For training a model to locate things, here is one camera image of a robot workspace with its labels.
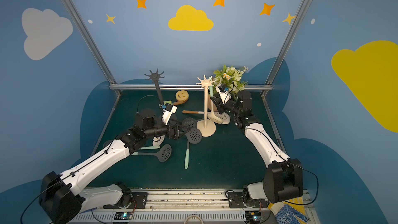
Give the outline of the yellow smiley sponge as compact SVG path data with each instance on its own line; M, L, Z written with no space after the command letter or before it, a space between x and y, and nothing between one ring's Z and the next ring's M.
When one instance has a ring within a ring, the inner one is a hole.
M189 99L189 93L187 90L179 90L176 92L175 97L178 102L187 102Z

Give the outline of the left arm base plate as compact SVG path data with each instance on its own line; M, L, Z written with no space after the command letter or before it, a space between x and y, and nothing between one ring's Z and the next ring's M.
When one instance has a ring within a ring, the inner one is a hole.
M116 204L104 205L104 209L144 209L148 198L147 192L132 192L123 194Z

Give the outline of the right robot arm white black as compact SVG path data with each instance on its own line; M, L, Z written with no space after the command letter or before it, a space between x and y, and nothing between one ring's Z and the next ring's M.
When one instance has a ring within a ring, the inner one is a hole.
M278 203L303 195L303 168L298 159L291 159L267 134L260 120L252 113L252 96L249 91L240 91L236 100L227 92L212 96L211 101L219 113L227 112L235 125L242 130L260 154L266 166L263 181L244 187L246 204L255 200Z

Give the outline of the dark grey utensil rack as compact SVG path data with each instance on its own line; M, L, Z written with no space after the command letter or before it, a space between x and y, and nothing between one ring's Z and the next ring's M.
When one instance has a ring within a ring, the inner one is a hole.
M162 76L164 74L164 72L159 73L159 70L157 69L155 72L153 72L152 70L150 70L150 75L145 74L145 76L149 77L149 80L152 80L152 82L155 85L159 100L160 100L160 109L161 106L163 105L164 99L163 99L163 95L160 89L160 85L159 85L159 81L161 78L164 78L164 76Z

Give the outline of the grey skimmer far left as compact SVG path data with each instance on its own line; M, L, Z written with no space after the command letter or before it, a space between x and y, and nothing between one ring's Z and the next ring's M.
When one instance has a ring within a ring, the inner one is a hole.
M109 146L113 140L108 140L103 144L103 148Z

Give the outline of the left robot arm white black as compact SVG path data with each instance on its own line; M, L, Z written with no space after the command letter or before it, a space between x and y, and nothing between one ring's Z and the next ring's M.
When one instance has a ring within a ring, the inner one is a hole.
M196 127L194 121L173 120L172 112L161 112L160 118L152 109L136 113L134 124L101 151L61 174L50 172L42 179L38 203L54 224L71 221L86 202L80 196L85 187L114 164L137 152L149 138L166 136L178 140Z

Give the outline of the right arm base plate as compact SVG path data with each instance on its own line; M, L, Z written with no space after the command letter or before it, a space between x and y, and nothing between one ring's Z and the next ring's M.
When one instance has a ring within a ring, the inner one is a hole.
M266 208L269 202L265 199L252 199L248 193L227 191L229 208Z

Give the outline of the cream utensil rack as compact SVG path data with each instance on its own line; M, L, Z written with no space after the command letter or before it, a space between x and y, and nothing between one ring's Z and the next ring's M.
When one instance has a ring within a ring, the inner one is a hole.
M212 81L205 75L203 79L200 79L197 85L200 85L204 89L204 119L197 122L197 129L201 132L202 137L210 137L216 131L216 124L208 119L208 95L209 87L212 86Z

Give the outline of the pink pot with flowers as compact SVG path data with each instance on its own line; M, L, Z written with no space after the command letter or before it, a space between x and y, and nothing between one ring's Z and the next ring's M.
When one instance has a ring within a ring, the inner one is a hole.
M224 65L222 69L215 70L212 79L215 79L216 82L209 89L211 94L215 96L217 93L216 87L221 84L226 84L231 98L237 99L237 93L243 91L248 84L246 81L242 80L243 75L248 71L249 69L246 66L235 68L234 66L226 65Z

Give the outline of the yellow blue work glove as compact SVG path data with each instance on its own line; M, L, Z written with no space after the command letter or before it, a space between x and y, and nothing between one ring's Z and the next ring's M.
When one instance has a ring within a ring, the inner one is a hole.
M294 198L287 202L270 203L268 209L274 214L278 224L307 224L308 218L306 216L305 207L303 205L303 198Z

